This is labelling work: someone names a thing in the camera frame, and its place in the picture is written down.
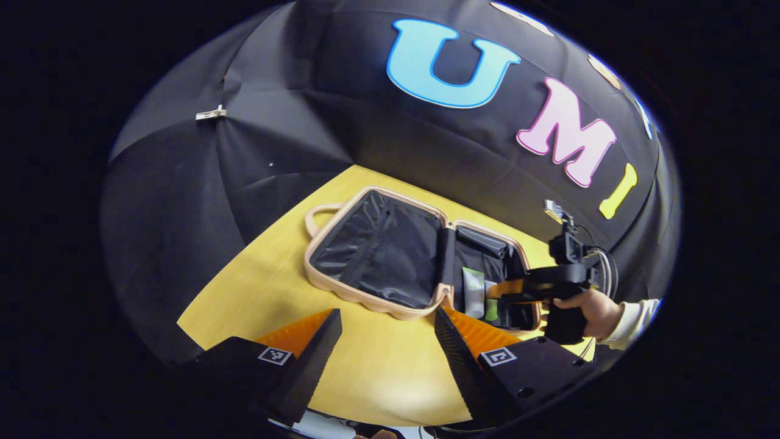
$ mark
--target white tube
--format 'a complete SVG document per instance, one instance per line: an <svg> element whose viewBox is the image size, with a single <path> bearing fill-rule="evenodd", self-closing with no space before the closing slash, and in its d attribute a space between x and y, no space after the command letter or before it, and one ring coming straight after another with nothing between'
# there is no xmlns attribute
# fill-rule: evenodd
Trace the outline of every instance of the white tube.
<svg viewBox="0 0 780 439"><path fill-rule="evenodd" d="M463 301L466 314L474 319L485 315L485 275L463 267Z"/></svg>

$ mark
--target wooden table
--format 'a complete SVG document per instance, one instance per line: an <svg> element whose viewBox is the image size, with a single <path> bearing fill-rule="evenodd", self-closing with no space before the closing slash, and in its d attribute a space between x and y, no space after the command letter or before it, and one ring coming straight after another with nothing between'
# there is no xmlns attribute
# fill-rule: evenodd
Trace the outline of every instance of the wooden table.
<svg viewBox="0 0 780 439"><path fill-rule="evenodd" d="M344 419L386 426L457 423L470 419L434 335L433 314L401 321L346 302L309 284L303 253L309 236L306 212L346 202L362 187L376 185L441 209L448 218L469 220L514 237L530 268L555 264L546 243L481 213L400 180L352 166L287 212L238 254L179 317L179 326L203 349L227 337L255 340L328 308L341 309L343 332L309 407ZM320 214L320 225L330 218ZM526 332L521 338L543 335ZM567 346L579 355L583 343ZM592 359L591 348L586 359Z"/></svg>

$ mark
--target open suitcase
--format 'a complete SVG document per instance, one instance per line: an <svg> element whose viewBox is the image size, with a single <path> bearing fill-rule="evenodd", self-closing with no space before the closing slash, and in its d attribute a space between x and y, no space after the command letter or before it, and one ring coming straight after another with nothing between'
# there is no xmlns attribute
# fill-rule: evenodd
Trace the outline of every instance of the open suitcase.
<svg viewBox="0 0 780 439"><path fill-rule="evenodd" d="M337 211L319 229L314 215ZM462 268L495 283L528 270L512 238L465 220L450 222L433 206L369 186L347 203L319 205L306 215L312 240L304 256L309 281L350 302L397 319L426 316L439 305L463 311ZM494 326L536 330L538 303L498 303Z"/></svg>

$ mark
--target pink letter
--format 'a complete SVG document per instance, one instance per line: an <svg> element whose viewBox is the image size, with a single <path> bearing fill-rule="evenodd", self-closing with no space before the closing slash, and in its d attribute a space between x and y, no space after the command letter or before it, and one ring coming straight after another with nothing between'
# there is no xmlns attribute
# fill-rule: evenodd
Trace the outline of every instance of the pink letter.
<svg viewBox="0 0 780 439"><path fill-rule="evenodd" d="M615 132L601 119L580 129L580 104L574 92L553 78L545 79L544 83L550 89L547 102L534 125L529 130L517 132L517 141L534 154L544 155L550 151L547 139L553 130L557 130L552 162L557 165L581 151L564 169L575 183L589 187L590 177L609 145L617 140Z"/></svg>

